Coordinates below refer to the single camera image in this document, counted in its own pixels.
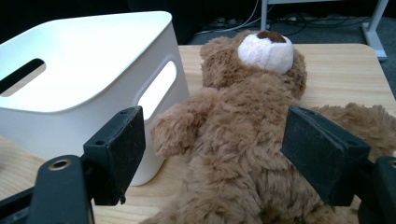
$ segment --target dark background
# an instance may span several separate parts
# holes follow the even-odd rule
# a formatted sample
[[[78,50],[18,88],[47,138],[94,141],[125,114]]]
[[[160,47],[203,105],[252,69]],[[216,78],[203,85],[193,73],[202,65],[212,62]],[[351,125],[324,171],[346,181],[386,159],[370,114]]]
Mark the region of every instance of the dark background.
[[[396,0],[389,0],[384,16],[396,17]],[[256,0],[2,0],[0,43],[46,21],[113,13],[164,10],[173,16],[178,44],[185,44],[215,18],[246,20]],[[346,0],[276,5],[268,19],[303,12],[315,17],[328,14],[371,16],[375,0]],[[261,0],[254,19],[261,15]]]

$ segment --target teddy bear arm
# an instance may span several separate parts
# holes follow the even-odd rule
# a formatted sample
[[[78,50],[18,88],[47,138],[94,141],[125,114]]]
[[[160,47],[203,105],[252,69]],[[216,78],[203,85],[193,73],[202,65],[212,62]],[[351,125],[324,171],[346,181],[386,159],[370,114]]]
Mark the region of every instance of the teddy bear arm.
[[[154,150],[165,158],[191,149],[199,128],[216,104],[218,91],[202,88],[184,103],[174,105],[160,115],[151,130]]]

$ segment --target brown teddy bear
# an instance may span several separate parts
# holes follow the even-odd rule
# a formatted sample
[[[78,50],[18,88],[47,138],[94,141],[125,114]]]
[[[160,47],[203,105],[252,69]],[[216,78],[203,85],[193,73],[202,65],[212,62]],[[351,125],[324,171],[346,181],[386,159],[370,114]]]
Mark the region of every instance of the brown teddy bear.
[[[357,223],[356,209],[325,205],[280,152],[307,77],[290,41],[246,31],[213,39],[201,57],[204,87],[151,132],[158,155],[189,158],[183,185],[143,223]],[[375,157],[396,148],[396,121],[381,106],[314,109],[366,140]]]

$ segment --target teddy bear ear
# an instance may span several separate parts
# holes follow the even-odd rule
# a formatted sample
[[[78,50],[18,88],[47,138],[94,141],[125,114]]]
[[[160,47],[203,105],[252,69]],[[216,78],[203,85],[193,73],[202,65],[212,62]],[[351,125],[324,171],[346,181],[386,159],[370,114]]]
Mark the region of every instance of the teddy bear ear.
[[[231,39],[229,37],[218,37],[210,40],[203,46],[201,46],[200,55],[202,59],[207,59],[210,55],[219,52],[224,47],[230,43]]]

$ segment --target brown fur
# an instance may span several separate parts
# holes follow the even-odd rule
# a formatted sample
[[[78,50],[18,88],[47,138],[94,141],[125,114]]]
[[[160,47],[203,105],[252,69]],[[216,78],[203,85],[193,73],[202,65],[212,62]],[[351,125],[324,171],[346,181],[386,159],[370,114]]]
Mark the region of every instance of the brown fur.
[[[356,210],[324,205],[279,151],[288,107],[304,93],[304,56],[295,50],[284,75],[244,65],[236,49],[248,34],[204,45],[204,87],[159,117],[157,154],[187,153],[188,171],[176,198],[143,223],[357,223]],[[396,147],[396,121],[380,106],[315,109],[372,144],[373,157]]]

